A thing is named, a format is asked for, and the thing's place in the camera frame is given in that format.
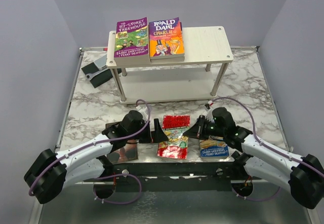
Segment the red treehouse book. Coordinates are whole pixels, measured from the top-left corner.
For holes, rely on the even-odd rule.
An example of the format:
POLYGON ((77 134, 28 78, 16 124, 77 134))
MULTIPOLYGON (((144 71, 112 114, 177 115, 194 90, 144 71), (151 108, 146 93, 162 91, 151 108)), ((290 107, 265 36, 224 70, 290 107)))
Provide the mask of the red treehouse book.
POLYGON ((190 116, 166 115, 163 118, 163 132, 168 140, 160 142, 157 156, 173 160, 186 160, 188 154, 188 137, 183 133, 189 129, 190 116))

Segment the purple treehouse book front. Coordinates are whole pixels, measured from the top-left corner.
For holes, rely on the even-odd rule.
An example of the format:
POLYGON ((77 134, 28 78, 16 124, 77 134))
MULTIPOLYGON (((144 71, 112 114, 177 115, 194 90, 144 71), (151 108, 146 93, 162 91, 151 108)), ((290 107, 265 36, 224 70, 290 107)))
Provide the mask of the purple treehouse book front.
POLYGON ((185 61, 184 56, 173 57, 173 56, 154 56, 150 58, 151 63, 171 63, 171 62, 183 62, 185 61))

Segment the purple treehouse book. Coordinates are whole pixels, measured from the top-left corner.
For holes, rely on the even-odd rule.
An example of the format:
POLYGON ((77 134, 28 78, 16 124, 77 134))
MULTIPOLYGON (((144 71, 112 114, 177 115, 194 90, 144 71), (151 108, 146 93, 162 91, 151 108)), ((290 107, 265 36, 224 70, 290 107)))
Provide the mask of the purple treehouse book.
POLYGON ((150 58, 146 17, 117 22, 114 59, 124 57, 150 58))
POLYGON ((171 62, 183 62, 185 61, 184 56, 173 57, 173 56, 154 56, 150 58, 151 63, 171 63, 171 62))

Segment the orange 39-storey treehouse book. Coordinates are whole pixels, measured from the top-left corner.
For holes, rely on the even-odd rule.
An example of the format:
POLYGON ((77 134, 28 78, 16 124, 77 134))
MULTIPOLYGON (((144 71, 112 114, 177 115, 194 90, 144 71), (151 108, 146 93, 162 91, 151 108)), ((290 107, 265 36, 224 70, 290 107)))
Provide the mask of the orange 39-storey treehouse book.
POLYGON ((140 66, 151 64, 150 58, 137 58, 137 57, 124 57, 124 58, 115 58, 114 59, 117 66, 140 66))

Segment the roald dahl charlie book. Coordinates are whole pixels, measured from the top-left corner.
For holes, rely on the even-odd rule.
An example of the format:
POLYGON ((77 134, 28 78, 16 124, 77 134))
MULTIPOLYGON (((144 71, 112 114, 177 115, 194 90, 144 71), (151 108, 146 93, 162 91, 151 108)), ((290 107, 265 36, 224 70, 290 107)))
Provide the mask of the roald dahl charlie book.
POLYGON ((149 22, 151 60, 185 56, 182 25, 179 17, 149 22))

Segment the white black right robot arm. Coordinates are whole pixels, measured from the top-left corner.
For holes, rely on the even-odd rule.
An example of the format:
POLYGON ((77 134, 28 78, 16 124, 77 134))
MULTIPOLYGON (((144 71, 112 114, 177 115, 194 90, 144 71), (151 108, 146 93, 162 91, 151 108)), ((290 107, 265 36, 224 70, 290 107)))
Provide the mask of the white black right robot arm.
POLYGON ((323 199, 323 166, 311 154, 303 157, 261 140, 254 131, 235 124, 224 107, 215 108, 207 116, 201 115, 184 132, 189 138, 206 140, 221 137, 235 149, 232 167, 236 178, 257 177, 290 192, 303 207, 314 209, 323 199))

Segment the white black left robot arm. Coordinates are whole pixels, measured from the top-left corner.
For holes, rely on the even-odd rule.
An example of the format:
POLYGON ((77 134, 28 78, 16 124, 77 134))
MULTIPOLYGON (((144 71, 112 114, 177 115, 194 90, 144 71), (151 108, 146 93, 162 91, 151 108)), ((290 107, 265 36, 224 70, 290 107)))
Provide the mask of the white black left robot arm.
POLYGON ((108 180, 113 174, 107 155, 128 143, 160 143, 167 141, 159 120, 150 130, 149 114, 129 111, 122 121, 111 123, 93 139, 64 151, 42 151, 24 175, 29 195, 46 204, 61 191, 77 182, 98 178, 108 180))

